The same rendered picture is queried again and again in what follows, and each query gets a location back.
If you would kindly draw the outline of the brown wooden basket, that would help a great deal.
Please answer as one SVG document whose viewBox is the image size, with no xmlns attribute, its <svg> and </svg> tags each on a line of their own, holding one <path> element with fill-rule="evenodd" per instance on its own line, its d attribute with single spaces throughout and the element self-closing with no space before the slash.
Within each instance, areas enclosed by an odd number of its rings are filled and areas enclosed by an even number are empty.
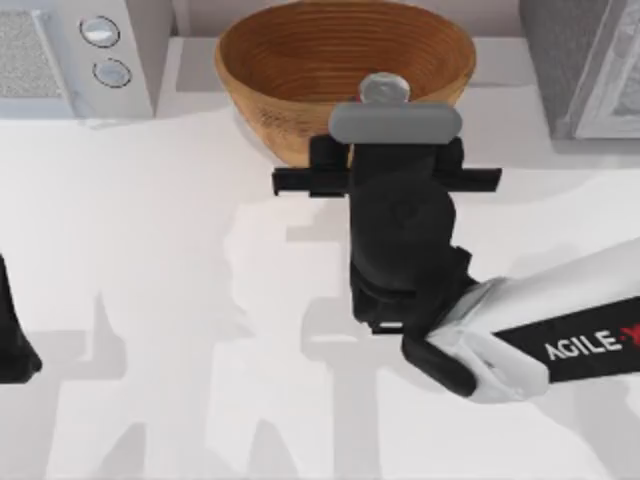
<svg viewBox="0 0 640 480">
<path fill-rule="evenodd" d="M 215 66 L 233 104 L 285 165 L 309 164 L 311 137 L 369 74 L 408 81 L 414 103 L 457 103 L 476 47 L 457 23 L 395 0 L 295 0 L 257 11 L 218 39 Z"/>
</svg>

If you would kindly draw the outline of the pale microwave oven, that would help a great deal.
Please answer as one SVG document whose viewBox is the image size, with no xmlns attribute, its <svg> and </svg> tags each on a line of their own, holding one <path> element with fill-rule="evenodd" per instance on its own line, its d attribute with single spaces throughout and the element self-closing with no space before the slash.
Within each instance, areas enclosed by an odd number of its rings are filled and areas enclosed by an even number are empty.
<svg viewBox="0 0 640 480">
<path fill-rule="evenodd" d="M 174 27 L 172 0 L 0 0 L 0 10 L 32 13 L 60 91 L 56 98 L 0 98 L 0 119 L 111 123 L 154 116 Z M 96 16 L 118 25 L 113 47 L 97 48 L 81 37 L 80 21 Z M 109 58 L 130 68 L 132 81 L 124 88 L 95 80 L 93 64 Z"/>
</svg>

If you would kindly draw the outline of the small silver microwave knob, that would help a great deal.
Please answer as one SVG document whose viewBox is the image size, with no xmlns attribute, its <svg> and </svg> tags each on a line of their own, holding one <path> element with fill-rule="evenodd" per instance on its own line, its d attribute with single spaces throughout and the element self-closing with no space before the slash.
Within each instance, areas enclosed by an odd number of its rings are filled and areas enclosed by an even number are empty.
<svg viewBox="0 0 640 480">
<path fill-rule="evenodd" d="M 95 62 L 92 74 L 101 85 L 111 89 L 124 88 L 132 81 L 130 68 L 122 61 L 113 58 Z"/>
</svg>

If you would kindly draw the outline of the silver topped can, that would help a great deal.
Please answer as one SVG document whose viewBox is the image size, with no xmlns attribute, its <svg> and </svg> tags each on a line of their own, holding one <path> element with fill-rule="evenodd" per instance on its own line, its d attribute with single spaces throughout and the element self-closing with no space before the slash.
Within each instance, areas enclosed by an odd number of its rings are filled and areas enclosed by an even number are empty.
<svg viewBox="0 0 640 480">
<path fill-rule="evenodd" d="M 410 95 L 409 82 L 390 72 L 371 73 L 358 87 L 358 99 L 363 103 L 407 103 Z"/>
</svg>

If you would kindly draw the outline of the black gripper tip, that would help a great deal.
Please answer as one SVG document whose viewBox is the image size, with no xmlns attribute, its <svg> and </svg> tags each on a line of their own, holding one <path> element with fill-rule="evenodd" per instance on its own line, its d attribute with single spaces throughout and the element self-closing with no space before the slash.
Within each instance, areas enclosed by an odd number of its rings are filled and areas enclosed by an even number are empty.
<svg viewBox="0 0 640 480">
<path fill-rule="evenodd" d="M 19 322 L 6 263 L 0 254 L 0 385 L 25 384 L 42 367 L 39 354 Z"/>
</svg>

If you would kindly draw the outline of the pale grey rounded box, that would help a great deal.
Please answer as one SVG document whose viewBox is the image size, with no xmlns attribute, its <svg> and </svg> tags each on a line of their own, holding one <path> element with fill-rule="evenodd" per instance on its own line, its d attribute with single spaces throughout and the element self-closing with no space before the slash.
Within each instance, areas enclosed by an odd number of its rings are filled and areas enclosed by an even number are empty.
<svg viewBox="0 0 640 480">
<path fill-rule="evenodd" d="M 458 111 L 441 103 L 341 103 L 328 120 L 333 138 L 346 144 L 444 145 L 462 129 Z"/>
</svg>

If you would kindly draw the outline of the large silver microwave knob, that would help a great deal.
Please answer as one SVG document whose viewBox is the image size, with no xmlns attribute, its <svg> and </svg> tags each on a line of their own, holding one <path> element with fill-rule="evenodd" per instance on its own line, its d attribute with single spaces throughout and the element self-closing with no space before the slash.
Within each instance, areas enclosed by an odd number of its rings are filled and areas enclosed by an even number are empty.
<svg viewBox="0 0 640 480">
<path fill-rule="evenodd" d="M 81 20 L 79 32 L 88 44 L 97 48 L 111 48 L 119 42 L 121 37 L 118 25 L 105 16 Z"/>
</svg>

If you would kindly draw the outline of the grey speckled microwave door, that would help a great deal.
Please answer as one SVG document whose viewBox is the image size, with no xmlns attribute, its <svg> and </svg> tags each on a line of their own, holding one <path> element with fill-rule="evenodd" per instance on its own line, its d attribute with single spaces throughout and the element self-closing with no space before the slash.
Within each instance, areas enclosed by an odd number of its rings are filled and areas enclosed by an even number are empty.
<svg viewBox="0 0 640 480">
<path fill-rule="evenodd" d="M 32 13 L 0 10 L 0 98 L 59 96 Z"/>
</svg>

